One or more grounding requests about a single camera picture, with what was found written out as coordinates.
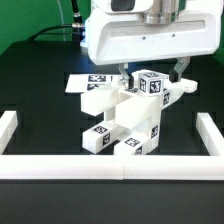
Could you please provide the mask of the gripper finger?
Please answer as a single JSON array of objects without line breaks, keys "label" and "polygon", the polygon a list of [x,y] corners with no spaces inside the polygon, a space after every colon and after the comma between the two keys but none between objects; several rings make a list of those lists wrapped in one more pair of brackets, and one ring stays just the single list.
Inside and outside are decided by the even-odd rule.
[{"label": "gripper finger", "polygon": [[117,68],[122,75],[122,81],[128,89],[134,88],[134,77],[131,73],[128,73],[126,69],[128,68],[127,64],[118,64]]},{"label": "gripper finger", "polygon": [[177,59],[177,63],[173,69],[169,70],[169,80],[174,82],[179,82],[181,80],[182,74],[190,63],[189,57],[181,57]]}]

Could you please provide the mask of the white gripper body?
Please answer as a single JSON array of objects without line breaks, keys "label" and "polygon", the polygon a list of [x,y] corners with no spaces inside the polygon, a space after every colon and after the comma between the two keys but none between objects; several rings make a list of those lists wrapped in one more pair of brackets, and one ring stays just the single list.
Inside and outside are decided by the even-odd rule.
[{"label": "white gripper body", "polygon": [[187,10],[171,24],[149,25],[139,14],[96,9],[87,27],[90,59],[97,65],[121,64],[211,54],[219,46],[221,16]]}]

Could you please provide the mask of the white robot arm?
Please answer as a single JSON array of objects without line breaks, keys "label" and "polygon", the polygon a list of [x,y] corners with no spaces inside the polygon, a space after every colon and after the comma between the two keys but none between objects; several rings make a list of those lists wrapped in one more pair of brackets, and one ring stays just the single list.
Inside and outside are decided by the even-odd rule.
[{"label": "white robot arm", "polygon": [[220,44],[224,0],[95,0],[86,22],[88,55],[96,65],[116,64],[128,86],[131,62],[178,60],[180,76],[192,56]]}]

